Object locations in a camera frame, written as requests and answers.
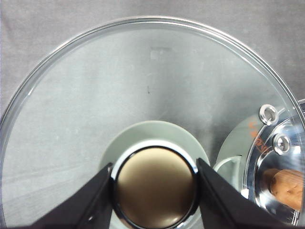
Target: gray cloth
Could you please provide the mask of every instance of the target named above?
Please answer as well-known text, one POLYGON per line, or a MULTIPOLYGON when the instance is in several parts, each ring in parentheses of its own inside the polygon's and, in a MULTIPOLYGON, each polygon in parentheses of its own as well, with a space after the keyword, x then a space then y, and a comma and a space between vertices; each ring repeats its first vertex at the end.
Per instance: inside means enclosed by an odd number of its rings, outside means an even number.
POLYGON ((29 72, 90 28, 134 15, 168 15, 216 27, 247 44, 305 98, 304 0, 2 0, 1 114, 29 72))

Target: gray fabric surface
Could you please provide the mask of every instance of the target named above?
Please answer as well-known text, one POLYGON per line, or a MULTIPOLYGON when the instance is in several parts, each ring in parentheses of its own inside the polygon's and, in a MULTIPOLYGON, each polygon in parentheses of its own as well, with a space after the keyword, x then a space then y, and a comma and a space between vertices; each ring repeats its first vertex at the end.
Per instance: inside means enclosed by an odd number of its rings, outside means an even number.
POLYGON ((169 15, 247 44, 305 98, 304 0, 2 0, 1 113, 36 64, 75 35, 121 17, 169 15))

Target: metal rim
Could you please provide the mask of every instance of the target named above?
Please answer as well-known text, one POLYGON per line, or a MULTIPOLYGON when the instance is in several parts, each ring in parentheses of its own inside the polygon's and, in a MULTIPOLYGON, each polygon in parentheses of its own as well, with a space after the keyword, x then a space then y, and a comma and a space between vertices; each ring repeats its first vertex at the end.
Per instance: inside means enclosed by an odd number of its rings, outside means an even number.
POLYGON ((172 142, 169 142, 169 141, 160 140, 160 139, 141 141, 141 142, 136 143, 136 144, 132 145, 131 147, 129 147, 120 156, 120 158, 114 164, 112 173, 111 173, 113 209, 114 209, 115 213, 117 214, 117 216, 120 218, 120 220, 122 220, 124 223, 131 225, 135 229, 145 229, 145 228, 133 223, 124 214, 124 212, 121 210, 120 206, 118 206, 118 204, 116 204, 116 203, 118 203, 118 199, 116 196, 116 189, 117 189, 116 186, 117 186, 117 178, 118 178, 118 176, 120 174, 120 170, 122 169, 124 164, 138 152, 140 152, 144 149, 153 148, 153 147, 168 149, 168 150, 176 153, 178 156, 180 156, 183 159, 183 161, 185 161, 186 165, 189 167, 189 169, 192 173, 193 179, 195 181, 194 199, 193 199, 192 204, 191 204, 190 208, 188 209, 187 213, 178 222, 176 222, 175 224, 173 224, 171 226, 163 228, 163 229, 179 228, 180 225, 182 225, 191 215, 193 215, 194 212, 196 211, 196 209, 198 208, 198 202, 199 202, 198 188, 199 187, 196 183, 198 168, 197 168, 196 164, 194 163, 194 161, 192 160, 192 158, 189 156, 189 154, 184 149, 182 149, 180 146, 178 146, 172 142))
MULTIPOLYGON (((10 135, 11 131, 11 126, 13 125, 14 122, 14 115, 11 116, 11 120, 7 120, 8 116, 10 114, 15 114, 15 116, 18 115, 18 111, 16 111, 16 107, 19 107, 23 101, 20 103, 17 103, 16 100, 19 97, 20 93, 23 92, 24 87, 27 85, 27 83, 33 78, 35 73, 42 69, 53 57, 55 57, 57 54, 59 54, 63 49, 67 48, 68 46, 72 45, 73 43, 79 41, 80 39, 93 34, 97 31, 101 31, 110 27, 118 26, 118 25, 124 25, 124 24, 130 24, 130 23, 144 23, 144 22, 155 22, 155 23, 168 23, 168 24, 173 24, 173 25, 181 25, 185 26, 191 29, 198 30, 201 33, 207 33, 210 34, 214 37, 219 38, 220 40, 229 43, 233 45, 235 48, 241 50, 243 53, 247 54, 252 60, 256 61, 259 65, 261 65, 265 70, 267 70, 273 77, 274 79, 279 83, 279 85, 283 88, 283 90, 286 92, 288 98, 292 102, 293 106, 296 109, 297 114, 299 115, 302 126, 305 129, 305 117, 304 114, 300 108, 299 103, 297 102, 296 98, 292 94, 291 90, 288 88, 287 84, 279 77, 279 75, 275 72, 275 70, 270 67, 269 64, 266 63, 259 55, 257 55, 254 51, 252 51, 248 46, 237 40, 236 38, 220 31, 217 30, 213 27, 207 26, 205 24, 191 21, 191 20, 186 20, 186 19, 181 19, 181 18, 176 18, 176 17, 167 17, 167 16, 138 16, 138 17, 128 17, 128 18, 123 18, 120 20, 115 20, 111 21, 109 23, 103 24, 100 27, 91 29, 85 33, 82 33, 78 36, 76 36, 73 39, 68 40, 67 42, 63 43, 60 45, 58 48, 56 48, 53 52, 51 52, 45 59, 43 59, 27 76, 27 78, 24 80, 24 82, 20 85, 16 93, 14 94, 13 98, 9 102, 8 107, 6 108, 5 112, 3 113, 3 116, 1 118, 0 122, 0 132, 1 132, 1 155, 0 155, 0 172, 2 173, 2 165, 3 165, 3 160, 4 160, 4 155, 5 155, 5 149, 6 148, 6 141, 10 135), (3 133, 3 127, 7 123, 7 126, 5 126, 6 131, 3 133)), ((4 215, 3 215, 3 208, 2 208, 2 189, 1 189, 1 180, 0 179, 0 208, 1 208, 1 214, 0 214, 0 226, 5 227, 5 220, 4 220, 4 215)))
POLYGON ((279 115, 274 106, 264 104, 259 109, 259 118, 265 125, 275 125, 278 122, 279 115))

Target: shiny metal surface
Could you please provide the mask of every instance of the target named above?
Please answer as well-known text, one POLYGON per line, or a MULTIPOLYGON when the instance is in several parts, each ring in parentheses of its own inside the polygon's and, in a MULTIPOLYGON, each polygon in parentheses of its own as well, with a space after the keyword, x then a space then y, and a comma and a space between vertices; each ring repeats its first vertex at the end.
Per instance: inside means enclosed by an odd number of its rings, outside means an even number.
POLYGON ((259 109, 259 118, 266 125, 275 125, 278 122, 278 112, 270 104, 264 104, 259 109))
POLYGON ((270 184, 273 176, 282 169, 294 169, 304 172, 303 153, 300 145, 300 128, 293 125, 285 111, 279 115, 277 126, 264 125, 259 131, 255 142, 262 142, 266 150, 262 153, 254 146, 250 150, 245 170, 244 188, 249 190, 248 198, 266 209, 280 221, 297 225, 300 212, 278 202, 271 194, 270 184), (274 151, 274 141, 286 138, 290 146, 284 151, 274 151))
POLYGON ((279 155, 287 153, 290 148, 290 140, 286 135, 277 134, 273 137, 273 149, 279 155))
POLYGON ((176 144, 158 139, 136 143, 112 170, 116 214, 134 228, 180 228, 198 207, 197 172, 176 144))

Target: brown potato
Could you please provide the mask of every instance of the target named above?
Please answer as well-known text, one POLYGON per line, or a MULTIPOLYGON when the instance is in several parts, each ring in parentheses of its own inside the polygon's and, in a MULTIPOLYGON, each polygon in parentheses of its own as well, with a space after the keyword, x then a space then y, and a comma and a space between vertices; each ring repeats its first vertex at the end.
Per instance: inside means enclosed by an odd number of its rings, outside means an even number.
POLYGON ((303 197, 303 173, 289 169, 279 171, 271 181, 270 191, 279 202, 300 210, 303 197))

